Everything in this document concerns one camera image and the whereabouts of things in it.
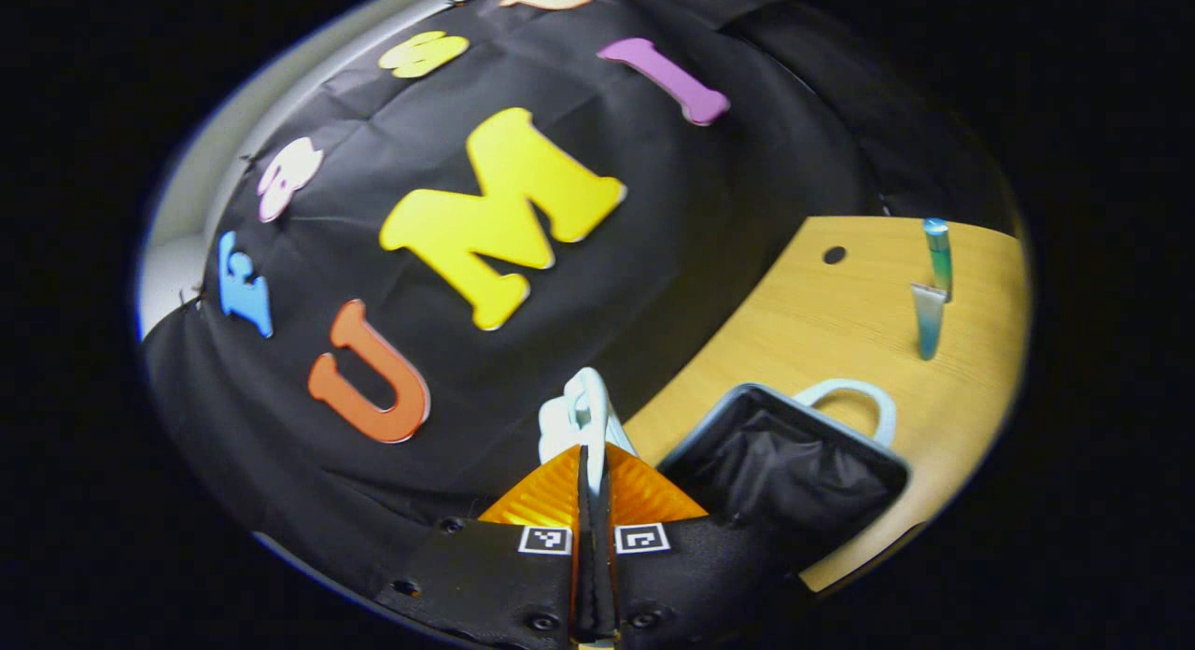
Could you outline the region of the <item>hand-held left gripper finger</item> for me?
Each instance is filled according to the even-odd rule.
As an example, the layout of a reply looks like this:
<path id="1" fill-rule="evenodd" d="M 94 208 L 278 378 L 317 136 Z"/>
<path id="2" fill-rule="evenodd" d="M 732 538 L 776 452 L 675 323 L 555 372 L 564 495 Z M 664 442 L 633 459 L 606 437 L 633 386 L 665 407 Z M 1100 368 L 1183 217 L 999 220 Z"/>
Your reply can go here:
<path id="1" fill-rule="evenodd" d="M 595 585 L 618 645 L 750 645 L 803 619 L 793 545 L 712 514 L 623 447 L 605 444 Z"/>
<path id="2" fill-rule="evenodd" d="M 402 620 L 482 646 L 572 646 L 592 558 L 574 444 L 482 517 L 446 516 L 375 595 Z"/>

